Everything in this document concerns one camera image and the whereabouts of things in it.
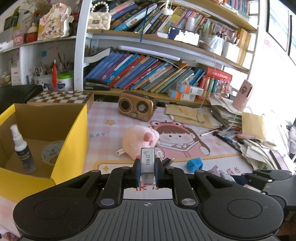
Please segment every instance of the blue cloth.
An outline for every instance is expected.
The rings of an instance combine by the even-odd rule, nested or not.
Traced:
[[[203,163],[202,163],[202,159],[200,157],[191,159],[186,164],[186,167],[187,167],[188,171],[190,171],[190,172],[194,172],[196,170],[201,170],[202,166],[203,166]]]

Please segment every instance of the cartoon girl illustration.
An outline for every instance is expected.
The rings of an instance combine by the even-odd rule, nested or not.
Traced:
[[[184,158],[202,157],[210,154],[210,149],[190,128],[179,122],[150,122],[152,128],[159,133],[158,146],[165,157]]]

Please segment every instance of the spray bottle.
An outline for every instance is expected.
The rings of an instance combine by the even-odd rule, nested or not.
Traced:
[[[22,138],[17,125],[12,125],[10,129],[15,143],[15,151],[19,159],[22,161],[25,171],[28,174],[34,173],[36,171],[36,165],[27,142]]]

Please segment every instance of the white jar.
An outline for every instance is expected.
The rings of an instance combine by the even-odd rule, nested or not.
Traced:
[[[59,91],[72,91],[74,78],[72,73],[62,73],[57,75],[57,88]]]

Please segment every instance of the pig plush toy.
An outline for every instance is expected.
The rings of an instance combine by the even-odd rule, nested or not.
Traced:
[[[141,148],[154,148],[158,139],[159,133],[151,127],[131,126],[123,135],[123,150],[135,160],[141,157]]]

